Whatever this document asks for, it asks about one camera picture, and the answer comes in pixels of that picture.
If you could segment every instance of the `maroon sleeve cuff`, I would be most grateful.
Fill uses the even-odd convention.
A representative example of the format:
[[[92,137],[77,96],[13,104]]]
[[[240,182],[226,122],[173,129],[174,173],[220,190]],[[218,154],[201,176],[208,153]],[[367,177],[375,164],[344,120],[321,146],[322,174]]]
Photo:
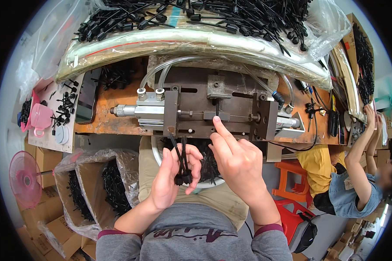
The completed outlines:
[[[101,238],[102,236],[105,236],[105,235],[125,235],[125,234],[137,235],[142,240],[142,235],[138,235],[138,234],[134,234],[134,233],[126,233],[126,232],[122,232],[119,230],[112,230],[112,229],[105,229],[105,230],[100,231],[99,234],[97,235],[97,240],[99,240],[99,238]]]
[[[254,234],[254,237],[260,235],[263,232],[270,231],[270,230],[279,230],[279,231],[283,232],[283,227],[279,224],[269,224],[269,225],[262,226]]]

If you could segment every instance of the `worker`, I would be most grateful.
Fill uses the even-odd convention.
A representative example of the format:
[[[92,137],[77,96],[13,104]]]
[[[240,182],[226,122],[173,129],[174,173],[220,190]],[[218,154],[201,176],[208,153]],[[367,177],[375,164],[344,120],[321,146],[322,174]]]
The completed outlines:
[[[373,158],[382,130],[382,118],[377,115],[375,130],[375,112],[370,105],[366,105],[364,111],[367,127],[346,157],[344,151],[335,151],[324,144],[296,152],[299,163],[308,172],[313,205],[321,211],[345,218],[362,218],[371,214],[382,199],[392,196],[392,160],[377,169]],[[365,173],[360,158],[368,143],[366,163],[369,173]]]
[[[217,132],[211,134],[209,147],[226,183],[193,194],[203,156],[186,145],[193,182],[175,185],[175,149],[163,149],[158,167],[150,137],[142,137],[140,203],[119,217],[113,230],[99,233],[97,261],[292,260],[280,214],[262,178],[262,152],[245,139],[237,141],[218,116],[213,122]],[[237,233],[248,210],[255,231],[251,245]]]

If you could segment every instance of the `pink cup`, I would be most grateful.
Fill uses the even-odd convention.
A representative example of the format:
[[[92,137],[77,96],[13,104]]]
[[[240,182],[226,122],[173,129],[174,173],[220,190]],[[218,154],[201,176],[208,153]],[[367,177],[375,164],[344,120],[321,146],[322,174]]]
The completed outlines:
[[[33,106],[30,116],[32,118],[31,125],[32,127],[35,127],[33,134],[36,137],[41,138],[45,134],[43,130],[51,126],[52,114],[53,112],[50,108],[40,103],[37,103]]]

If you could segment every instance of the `white bowl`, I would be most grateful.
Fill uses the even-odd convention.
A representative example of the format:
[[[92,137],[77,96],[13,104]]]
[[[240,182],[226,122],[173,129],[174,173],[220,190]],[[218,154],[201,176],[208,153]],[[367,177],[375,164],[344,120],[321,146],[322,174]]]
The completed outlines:
[[[152,147],[152,153],[154,154],[155,160],[157,161],[158,165],[161,166],[161,161],[162,161],[162,149],[164,148],[164,141],[163,137],[156,137],[156,136],[151,136],[151,147]],[[199,182],[196,185],[196,188],[209,188],[209,187],[214,187],[217,185],[220,185],[224,183],[225,180],[217,177],[215,179],[215,183],[211,183],[210,180],[204,181],[204,182]]]

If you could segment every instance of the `khaki pants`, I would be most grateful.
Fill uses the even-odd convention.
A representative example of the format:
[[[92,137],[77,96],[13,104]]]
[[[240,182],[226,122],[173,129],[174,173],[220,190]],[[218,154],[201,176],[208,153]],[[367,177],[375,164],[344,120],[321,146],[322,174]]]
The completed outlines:
[[[140,202],[146,199],[152,187],[152,181],[160,168],[154,158],[151,149],[151,136],[143,136],[140,143]],[[239,230],[244,224],[248,215],[248,206],[238,197],[226,183],[203,189],[199,194],[186,195],[185,186],[180,186],[178,195],[174,203],[199,203],[210,206],[219,212],[224,213]]]

